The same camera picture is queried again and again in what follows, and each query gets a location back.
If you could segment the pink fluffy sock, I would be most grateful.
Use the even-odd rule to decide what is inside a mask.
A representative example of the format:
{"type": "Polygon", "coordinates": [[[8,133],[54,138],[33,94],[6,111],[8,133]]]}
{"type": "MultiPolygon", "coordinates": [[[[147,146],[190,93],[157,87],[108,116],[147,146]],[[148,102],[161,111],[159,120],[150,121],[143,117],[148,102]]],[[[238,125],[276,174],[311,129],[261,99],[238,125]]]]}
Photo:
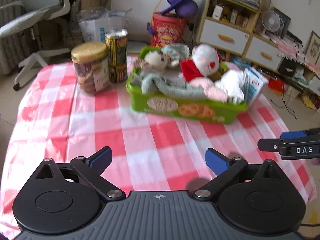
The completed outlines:
{"type": "Polygon", "coordinates": [[[219,102],[227,102],[228,95],[220,88],[214,85],[214,82],[207,77],[197,77],[192,79],[190,85],[193,87],[201,87],[204,91],[204,94],[207,99],[219,101],[219,102]]]}

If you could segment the white cloth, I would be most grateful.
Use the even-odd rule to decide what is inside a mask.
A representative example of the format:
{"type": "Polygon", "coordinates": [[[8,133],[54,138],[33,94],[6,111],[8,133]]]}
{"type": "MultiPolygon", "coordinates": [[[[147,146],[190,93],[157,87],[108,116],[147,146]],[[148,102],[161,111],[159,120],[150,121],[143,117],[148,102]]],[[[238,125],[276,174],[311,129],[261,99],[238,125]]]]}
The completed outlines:
{"type": "Polygon", "coordinates": [[[245,99],[242,91],[245,81],[246,77],[243,71],[231,69],[225,72],[221,79],[215,81],[215,85],[228,95],[228,102],[237,105],[245,99]]]}

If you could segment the light green towel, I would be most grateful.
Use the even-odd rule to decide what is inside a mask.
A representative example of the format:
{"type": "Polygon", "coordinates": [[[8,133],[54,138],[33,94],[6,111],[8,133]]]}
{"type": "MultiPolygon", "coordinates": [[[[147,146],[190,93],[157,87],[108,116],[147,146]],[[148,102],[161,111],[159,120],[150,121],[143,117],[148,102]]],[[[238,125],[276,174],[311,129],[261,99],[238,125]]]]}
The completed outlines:
{"type": "Polygon", "coordinates": [[[134,87],[139,87],[143,95],[161,93],[176,99],[206,99],[203,88],[193,87],[186,81],[171,79],[157,73],[133,73],[130,83],[134,87]]]}

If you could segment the white santa plush toy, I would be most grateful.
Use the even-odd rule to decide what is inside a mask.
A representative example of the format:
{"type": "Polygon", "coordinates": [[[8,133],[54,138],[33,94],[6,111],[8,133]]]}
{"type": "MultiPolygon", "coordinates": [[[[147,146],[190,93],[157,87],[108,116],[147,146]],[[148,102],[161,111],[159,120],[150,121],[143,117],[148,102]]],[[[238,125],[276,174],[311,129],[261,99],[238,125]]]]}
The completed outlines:
{"type": "Polygon", "coordinates": [[[220,60],[221,56],[215,48],[200,44],[193,48],[190,59],[180,63],[182,75],[187,82],[198,77],[209,77],[220,68],[220,60]]]}

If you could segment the green plastic cookie bin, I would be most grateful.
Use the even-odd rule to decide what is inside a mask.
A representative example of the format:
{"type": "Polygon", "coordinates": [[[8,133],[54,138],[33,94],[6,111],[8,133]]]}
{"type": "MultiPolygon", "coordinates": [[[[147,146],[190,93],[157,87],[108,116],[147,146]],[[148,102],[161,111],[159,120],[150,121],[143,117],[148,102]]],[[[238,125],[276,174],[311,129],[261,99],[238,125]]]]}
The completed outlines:
{"type": "Polygon", "coordinates": [[[176,99],[161,93],[143,95],[139,87],[134,87],[130,83],[133,73],[142,74],[142,72],[152,73],[149,70],[133,68],[126,82],[126,90],[130,94],[131,107],[134,111],[223,124],[230,124],[237,115],[247,111],[245,102],[235,105],[209,99],[176,99]]]}

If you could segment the red white checkered tablecloth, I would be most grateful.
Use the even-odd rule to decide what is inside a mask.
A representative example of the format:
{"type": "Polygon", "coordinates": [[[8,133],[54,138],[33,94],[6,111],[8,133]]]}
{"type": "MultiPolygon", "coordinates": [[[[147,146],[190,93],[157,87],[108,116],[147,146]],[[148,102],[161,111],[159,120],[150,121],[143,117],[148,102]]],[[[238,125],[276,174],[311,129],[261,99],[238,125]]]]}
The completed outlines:
{"type": "Polygon", "coordinates": [[[124,83],[104,93],[82,93],[71,63],[43,68],[29,86],[17,111],[1,179],[1,233],[15,238],[20,230],[13,201],[44,158],[66,163],[90,156],[104,146],[112,149],[111,165],[103,177],[125,192],[183,190],[193,179],[212,179],[204,154],[214,148],[240,153],[250,163],[273,159],[291,179],[305,202],[317,196],[306,162],[283,161],[261,152],[262,138],[287,131],[283,120],[260,96],[229,125],[215,113],[214,122],[138,113],[132,110],[124,83]]]}

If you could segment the blue white milk carton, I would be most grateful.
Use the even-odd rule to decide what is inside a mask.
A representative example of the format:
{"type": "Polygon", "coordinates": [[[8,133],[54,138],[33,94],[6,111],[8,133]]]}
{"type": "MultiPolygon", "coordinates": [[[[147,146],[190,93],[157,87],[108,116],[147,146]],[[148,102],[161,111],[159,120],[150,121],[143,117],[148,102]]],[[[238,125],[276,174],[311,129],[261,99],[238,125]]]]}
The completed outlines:
{"type": "Polygon", "coordinates": [[[242,91],[244,93],[245,102],[247,103],[248,108],[250,108],[262,93],[264,86],[268,84],[268,79],[253,67],[246,68],[244,74],[245,84],[242,91]]]}

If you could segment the small white desk fan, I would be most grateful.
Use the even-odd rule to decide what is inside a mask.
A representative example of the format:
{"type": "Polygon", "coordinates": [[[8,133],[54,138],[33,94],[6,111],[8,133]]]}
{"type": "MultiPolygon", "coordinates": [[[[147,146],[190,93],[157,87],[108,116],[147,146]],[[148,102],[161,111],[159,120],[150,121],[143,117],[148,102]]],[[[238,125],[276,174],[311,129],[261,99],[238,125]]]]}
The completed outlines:
{"type": "Polygon", "coordinates": [[[263,25],[262,33],[264,34],[266,31],[277,31],[281,26],[281,19],[276,12],[268,10],[262,14],[261,23],[263,25]]]}

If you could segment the wooden shelf cabinet with drawers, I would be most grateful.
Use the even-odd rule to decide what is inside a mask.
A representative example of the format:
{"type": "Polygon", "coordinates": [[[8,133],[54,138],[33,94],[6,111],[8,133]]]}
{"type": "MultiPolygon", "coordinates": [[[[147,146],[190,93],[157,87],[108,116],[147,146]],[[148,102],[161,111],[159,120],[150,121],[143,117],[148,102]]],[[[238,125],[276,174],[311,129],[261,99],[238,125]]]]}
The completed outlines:
{"type": "Polygon", "coordinates": [[[277,69],[281,62],[278,46],[257,30],[263,0],[256,7],[243,0],[202,0],[201,20],[196,26],[197,43],[205,43],[257,66],[277,69]]]}

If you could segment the white plastic shopping bag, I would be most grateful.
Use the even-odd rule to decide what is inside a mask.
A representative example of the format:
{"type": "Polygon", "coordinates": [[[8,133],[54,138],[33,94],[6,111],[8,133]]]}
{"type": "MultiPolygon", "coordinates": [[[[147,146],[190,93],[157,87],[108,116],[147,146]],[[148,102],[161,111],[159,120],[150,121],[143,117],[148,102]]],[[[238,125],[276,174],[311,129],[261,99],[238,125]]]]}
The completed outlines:
{"type": "Polygon", "coordinates": [[[105,43],[105,34],[125,29],[128,10],[108,10],[105,7],[84,9],[78,13],[78,24],[85,42],[105,43]]]}

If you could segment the red chips bucket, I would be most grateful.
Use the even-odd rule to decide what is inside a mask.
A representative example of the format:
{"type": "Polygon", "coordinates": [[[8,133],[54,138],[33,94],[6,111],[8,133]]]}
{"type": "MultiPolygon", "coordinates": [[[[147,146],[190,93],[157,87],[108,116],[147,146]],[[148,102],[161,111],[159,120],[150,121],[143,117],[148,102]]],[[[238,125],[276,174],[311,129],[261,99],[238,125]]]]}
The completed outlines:
{"type": "Polygon", "coordinates": [[[183,39],[184,29],[188,21],[173,13],[161,15],[154,12],[152,19],[147,23],[147,31],[151,35],[150,45],[162,48],[163,46],[180,43],[183,39]]]}

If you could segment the purple hopper ball toy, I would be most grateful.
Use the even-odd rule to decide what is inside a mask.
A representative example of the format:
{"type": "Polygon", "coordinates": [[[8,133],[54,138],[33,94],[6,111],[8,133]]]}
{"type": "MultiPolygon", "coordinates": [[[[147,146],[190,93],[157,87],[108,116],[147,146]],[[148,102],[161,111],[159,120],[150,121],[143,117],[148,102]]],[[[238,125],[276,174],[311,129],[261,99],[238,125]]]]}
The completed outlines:
{"type": "Polygon", "coordinates": [[[199,9],[197,3],[193,0],[167,0],[167,2],[170,7],[160,12],[162,16],[174,10],[178,17],[191,19],[196,16],[199,9]]]}

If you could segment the grey office chair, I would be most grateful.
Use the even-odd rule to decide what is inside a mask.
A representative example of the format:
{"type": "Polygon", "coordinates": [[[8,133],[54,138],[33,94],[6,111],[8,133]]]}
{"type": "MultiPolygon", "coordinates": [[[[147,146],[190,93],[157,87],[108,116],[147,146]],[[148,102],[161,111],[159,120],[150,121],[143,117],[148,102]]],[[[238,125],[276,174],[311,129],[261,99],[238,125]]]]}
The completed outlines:
{"type": "MultiPolygon", "coordinates": [[[[1,9],[20,6],[27,12],[9,23],[1,27],[1,38],[5,38],[27,29],[32,29],[33,26],[43,20],[53,20],[64,16],[70,12],[71,4],[69,0],[18,0],[2,5],[1,9]]],[[[29,57],[18,64],[19,73],[14,79],[13,89],[20,90],[20,81],[27,71],[39,63],[41,67],[48,66],[45,58],[63,55],[70,53],[68,48],[53,49],[53,50],[38,50],[33,52],[29,57]]]]}

